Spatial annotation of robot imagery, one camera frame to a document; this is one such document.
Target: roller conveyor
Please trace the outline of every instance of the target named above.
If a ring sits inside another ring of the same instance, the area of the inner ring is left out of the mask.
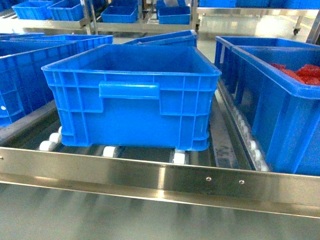
[[[220,82],[212,101],[211,144],[201,152],[62,144],[39,151],[60,128],[50,102],[0,130],[0,182],[320,218],[320,196],[312,194],[320,177],[269,172],[230,98]]]

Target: red packaging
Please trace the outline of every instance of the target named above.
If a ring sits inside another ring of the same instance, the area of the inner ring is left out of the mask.
[[[305,84],[320,86],[320,77],[302,76],[301,79],[302,79],[302,81],[305,82]]]
[[[272,67],[276,68],[276,69],[285,69],[286,68],[286,65],[283,65],[283,64],[278,64],[278,63],[269,63]]]
[[[294,71],[290,69],[280,69],[281,72],[287,74],[288,76],[292,77],[293,79],[297,80],[298,82],[304,84],[305,82],[299,77]]]
[[[299,77],[319,77],[320,78],[320,67],[311,65],[311,64],[306,64],[295,73]]]

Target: plastic crate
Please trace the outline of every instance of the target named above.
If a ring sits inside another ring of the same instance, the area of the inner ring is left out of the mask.
[[[214,64],[222,70],[224,83],[230,93],[234,93],[237,86],[237,72],[234,65],[237,55],[232,53],[235,46],[263,46],[263,47],[288,47],[288,48],[320,48],[318,45],[292,41],[283,38],[245,37],[245,36],[217,36]]]
[[[138,1],[137,0],[113,0],[109,6],[111,7],[137,7]]]
[[[190,7],[163,7],[158,10],[158,18],[160,24],[181,24],[188,25],[190,23]]]
[[[161,8],[166,8],[165,1],[163,1],[163,0],[158,0],[158,1],[156,1],[156,6],[155,6],[156,19],[159,19],[159,17],[158,17],[158,11],[159,11],[159,9],[161,9]]]
[[[104,23],[135,23],[138,20],[137,7],[109,6],[101,13]]]
[[[199,7],[234,8],[236,7],[236,0],[200,0]]]
[[[103,45],[42,70],[64,145],[209,146],[221,72],[195,47]]]
[[[63,0],[48,7],[53,20],[80,21],[84,18],[83,8],[78,0]]]
[[[286,0],[286,9],[320,9],[320,0]]]
[[[26,1],[12,7],[18,19],[46,20],[51,18],[48,7],[53,1]]]
[[[61,41],[69,43],[70,41],[76,42],[77,52],[82,53],[90,49],[96,48],[103,44],[112,44],[112,35],[77,35],[77,34],[65,34],[65,35],[52,35],[52,36],[40,36],[29,38],[30,40],[40,41]]]
[[[26,39],[44,36],[44,33],[0,33],[0,40]]]
[[[266,8],[269,0],[236,0],[238,8]]]
[[[269,7],[274,9],[282,9],[284,8],[285,1],[284,0],[270,0]]]
[[[239,83],[236,102],[252,124],[252,134],[272,170],[320,175],[320,87],[306,85],[268,63],[296,71],[320,64],[320,49],[234,47]]]
[[[197,46],[197,33],[194,30],[178,31],[173,33],[136,38],[124,44],[130,45],[170,45],[170,46]]]
[[[41,67],[76,51],[74,43],[0,41],[0,126],[6,127],[52,101]]]

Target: crate handle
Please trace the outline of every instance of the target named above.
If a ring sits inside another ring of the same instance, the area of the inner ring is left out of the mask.
[[[119,82],[102,81],[99,84],[99,96],[106,99],[159,99],[157,82]]]

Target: metal plate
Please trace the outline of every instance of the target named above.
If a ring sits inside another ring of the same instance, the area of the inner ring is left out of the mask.
[[[0,182],[320,218],[320,177],[0,148]]]
[[[307,9],[272,9],[272,8],[214,8],[198,7],[198,14],[206,15],[273,15],[273,16],[317,16],[319,10]]]

